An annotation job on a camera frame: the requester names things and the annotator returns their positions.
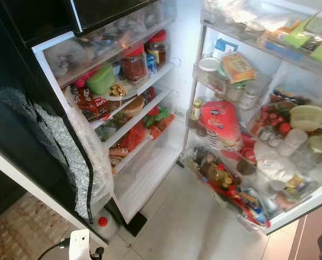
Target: green packet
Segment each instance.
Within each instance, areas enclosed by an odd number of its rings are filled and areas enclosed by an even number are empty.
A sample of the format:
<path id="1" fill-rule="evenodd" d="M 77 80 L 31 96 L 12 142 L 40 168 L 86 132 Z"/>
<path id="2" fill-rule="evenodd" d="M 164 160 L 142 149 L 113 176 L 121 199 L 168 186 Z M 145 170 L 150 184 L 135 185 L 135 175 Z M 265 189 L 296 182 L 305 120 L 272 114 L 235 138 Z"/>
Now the green packet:
<path id="1" fill-rule="evenodd" d="M 167 117 L 169 117 L 168 108 L 166 108 L 166 107 L 160 108 L 158 115 L 155 115 L 155 116 L 146 115 L 144 117 L 145 126 L 149 127 L 149 126 L 155 124 L 156 122 L 161 121 L 162 119 L 167 118 Z"/>

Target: jar with red lid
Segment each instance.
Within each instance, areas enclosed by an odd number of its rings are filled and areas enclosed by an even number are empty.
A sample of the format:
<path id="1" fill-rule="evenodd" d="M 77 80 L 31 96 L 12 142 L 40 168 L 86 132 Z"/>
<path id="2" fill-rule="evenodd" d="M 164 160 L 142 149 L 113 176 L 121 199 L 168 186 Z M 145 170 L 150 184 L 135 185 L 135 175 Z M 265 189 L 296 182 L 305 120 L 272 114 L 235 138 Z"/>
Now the jar with red lid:
<path id="1" fill-rule="evenodd" d="M 160 30 L 147 42 L 147 53 L 156 57 L 157 66 L 162 66 L 168 61 L 169 46 L 167 43 L 167 32 Z"/>
<path id="2" fill-rule="evenodd" d="M 128 81 L 137 82 L 147 77 L 146 53 L 144 45 L 140 45 L 130 54 L 122 58 L 122 69 Z"/>

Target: green container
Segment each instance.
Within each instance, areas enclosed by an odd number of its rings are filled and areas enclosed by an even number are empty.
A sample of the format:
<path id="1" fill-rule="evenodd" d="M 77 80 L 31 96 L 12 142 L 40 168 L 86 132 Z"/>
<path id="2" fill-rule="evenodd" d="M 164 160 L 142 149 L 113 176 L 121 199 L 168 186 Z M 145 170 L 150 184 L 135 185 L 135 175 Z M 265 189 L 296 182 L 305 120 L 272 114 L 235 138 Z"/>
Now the green container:
<path id="1" fill-rule="evenodd" d="M 115 76 L 110 63 L 105 63 L 95 75 L 86 80 L 89 89 L 97 95 L 104 95 L 114 83 Z"/>

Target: tiled floor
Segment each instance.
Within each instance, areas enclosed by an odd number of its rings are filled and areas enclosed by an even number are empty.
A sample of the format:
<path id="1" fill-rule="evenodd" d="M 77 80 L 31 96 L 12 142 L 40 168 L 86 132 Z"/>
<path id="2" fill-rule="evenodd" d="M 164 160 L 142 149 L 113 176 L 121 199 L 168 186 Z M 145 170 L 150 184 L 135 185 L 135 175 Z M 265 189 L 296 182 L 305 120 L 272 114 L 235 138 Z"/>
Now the tiled floor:
<path id="1" fill-rule="evenodd" d="M 104 260 L 287 260 L 297 222 L 269 237 L 247 231 L 186 170 L 174 166 L 141 211 L 136 238 L 124 228 Z"/>

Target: black cable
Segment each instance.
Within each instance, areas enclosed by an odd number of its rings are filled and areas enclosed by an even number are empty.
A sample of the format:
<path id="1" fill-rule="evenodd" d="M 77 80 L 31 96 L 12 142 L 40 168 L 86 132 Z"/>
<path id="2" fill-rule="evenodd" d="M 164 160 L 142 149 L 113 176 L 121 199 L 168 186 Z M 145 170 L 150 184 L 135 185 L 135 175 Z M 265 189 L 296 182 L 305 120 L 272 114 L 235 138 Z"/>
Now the black cable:
<path id="1" fill-rule="evenodd" d="M 54 249 L 55 247 L 59 247 L 59 248 L 67 248 L 69 247 L 69 242 L 70 242 L 70 238 L 66 238 L 64 240 L 62 240 L 61 242 L 49 247 L 48 249 L 46 249 L 37 260 L 41 260 L 43 258 L 43 256 L 45 256 L 50 250 Z"/>

